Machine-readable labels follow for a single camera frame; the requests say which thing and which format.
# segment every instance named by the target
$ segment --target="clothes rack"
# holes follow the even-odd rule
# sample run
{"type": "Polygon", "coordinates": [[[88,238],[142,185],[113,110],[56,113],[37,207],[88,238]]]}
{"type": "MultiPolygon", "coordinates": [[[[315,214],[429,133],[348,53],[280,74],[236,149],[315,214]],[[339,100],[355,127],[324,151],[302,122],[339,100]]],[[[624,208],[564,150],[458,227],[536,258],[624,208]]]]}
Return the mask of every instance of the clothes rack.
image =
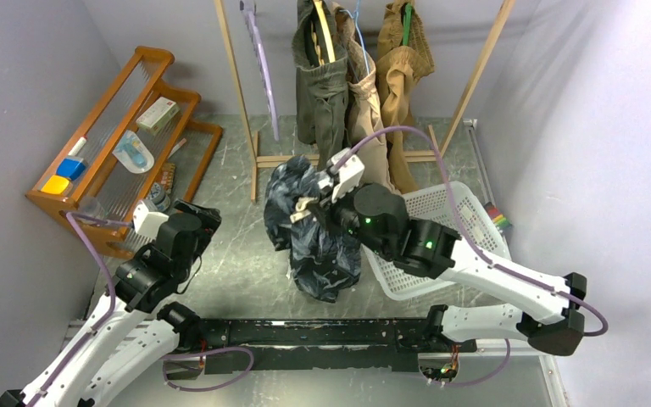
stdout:
{"type": "MultiPolygon", "coordinates": [[[[253,170],[251,173],[251,201],[255,202],[258,194],[258,172],[259,170],[266,168],[275,168],[278,165],[288,161],[292,155],[259,155],[259,134],[257,131],[251,131],[251,127],[248,123],[248,112],[246,110],[245,100],[243,98],[243,90],[241,86],[241,79],[238,75],[238,68],[236,64],[236,58],[233,52],[233,44],[231,41],[231,33],[228,27],[228,21],[225,16],[225,10],[223,7],[223,0],[214,0],[214,5],[216,8],[216,13],[218,15],[218,20],[220,24],[221,35],[223,36],[223,42],[225,45],[225,51],[228,57],[229,65],[231,67],[231,79],[233,80],[233,85],[236,88],[236,95],[238,98],[238,104],[241,110],[241,120],[243,123],[243,129],[245,132],[245,137],[248,142],[248,150],[251,155],[251,160],[253,161],[253,170]]],[[[476,88],[478,81],[481,78],[482,72],[487,65],[487,61],[490,58],[490,55],[495,48],[495,44],[498,42],[503,27],[508,20],[510,11],[515,5],[515,0],[504,0],[498,15],[496,16],[492,28],[485,40],[485,44],[481,50],[481,53],[476,61],[476,66],[473,69],[473,72],[470,75],[468,83],[465,85],[463,94],[460,97],[458,106],[453,112],[450,124],[448,125],[448,130],[446,132],[445,139],[440,147],[441,156],[445,155],[445,151],[448,148],[455,130],[457,129],[458,123],[463,119],[463,114],[465,109],[468,106],[468,102],[472,97],[473,91],[476,88]]],[[[428,133],[431,136],[434,144],[437,145],[437,139],[435,137],[435,132],[431,125],[428,126],[428,133]]],[[[404,152],[405,158],[409,163],[423,163],[423,162],[434,162],[435,157],[431,150],[406,150],[404,152]]],[[[316,164],[318,162],[318,155],[316,154],[307,154],[306,157],[310,160],[311,163],[316,164]]]]}

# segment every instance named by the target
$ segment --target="small box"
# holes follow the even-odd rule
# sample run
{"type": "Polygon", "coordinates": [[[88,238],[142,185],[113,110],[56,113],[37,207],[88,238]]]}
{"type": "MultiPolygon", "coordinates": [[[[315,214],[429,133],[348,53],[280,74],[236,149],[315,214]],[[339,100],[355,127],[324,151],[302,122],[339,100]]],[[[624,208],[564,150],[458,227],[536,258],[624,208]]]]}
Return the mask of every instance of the small box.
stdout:
{"type": "Polygon", "coordinates": [[[180,110],[178,103],[161,97],[136,119],[136,125],[139,129],[156,135],[180,110]]]}

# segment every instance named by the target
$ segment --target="white laundry basket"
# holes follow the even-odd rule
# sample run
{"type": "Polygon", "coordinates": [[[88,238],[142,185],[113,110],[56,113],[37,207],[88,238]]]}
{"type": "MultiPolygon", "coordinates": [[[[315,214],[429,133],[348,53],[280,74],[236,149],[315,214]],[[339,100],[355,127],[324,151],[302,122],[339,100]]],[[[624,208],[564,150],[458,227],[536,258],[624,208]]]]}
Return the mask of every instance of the white laundry basket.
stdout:
{"type": "MultiPolygon", "coordinates": [[[[469,236],[488,252],[510,259],[508,247],[473,192],[462,182],[452,181],[450,187],[453,189],[458,214],[469,236]]],[[[410,216],[434,220],[458,230],[453,219],[453,211],[450,209],[448,190],[443,184],[407,193],[403,198],[410,216]]],[[[383,291],[389,298],[397,301],[418,297],[453,284],[453,282],[405,274],[392,262],[381,259],[368,248],[365,248],[365,256],[383,291]]]]}

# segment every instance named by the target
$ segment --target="purple hanger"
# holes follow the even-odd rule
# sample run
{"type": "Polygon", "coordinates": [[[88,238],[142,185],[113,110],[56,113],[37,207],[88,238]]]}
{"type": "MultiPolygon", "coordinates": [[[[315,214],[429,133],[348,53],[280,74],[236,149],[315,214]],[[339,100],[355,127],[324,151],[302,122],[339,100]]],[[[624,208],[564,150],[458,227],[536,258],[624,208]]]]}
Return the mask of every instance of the purple hanger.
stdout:
{"type": "Polygon", "coordinates": [[[273,86],[270,82],[270,72],[268,71],[268,61],[265,60],[265,50],[263,41],[260,39],[260,31],[256,25],[256,9],[254,5],[245,4],[241,1],[241,13],[246,20],[246,27],[248,33],[251,35],[253,42],[253,49],[258,57],[260,68],[260,75],[263,79],[263,88],[265,89],[265,96],[268,98],[268,111],[270,112],[270,123],[273,126],[273,137],[276,141],[281,140],[278,134],[278,113],[275,111],[275,99],[273,98],[273,86]]]}

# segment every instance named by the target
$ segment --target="yellow sponge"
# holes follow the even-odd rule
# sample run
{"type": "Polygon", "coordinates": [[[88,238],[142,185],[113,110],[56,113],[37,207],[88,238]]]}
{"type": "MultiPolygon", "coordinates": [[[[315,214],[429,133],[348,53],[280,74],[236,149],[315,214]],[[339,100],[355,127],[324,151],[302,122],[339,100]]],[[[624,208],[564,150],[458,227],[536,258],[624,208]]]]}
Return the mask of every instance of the yellow sponge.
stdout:
{"type": "Polygon", "coordinates": [[[41,187],[41,192],[50,193],[52,195],[65,195],[70,192],[71,181],[62,176],[51,176],[48,178],[43,187],[41,187]]]}

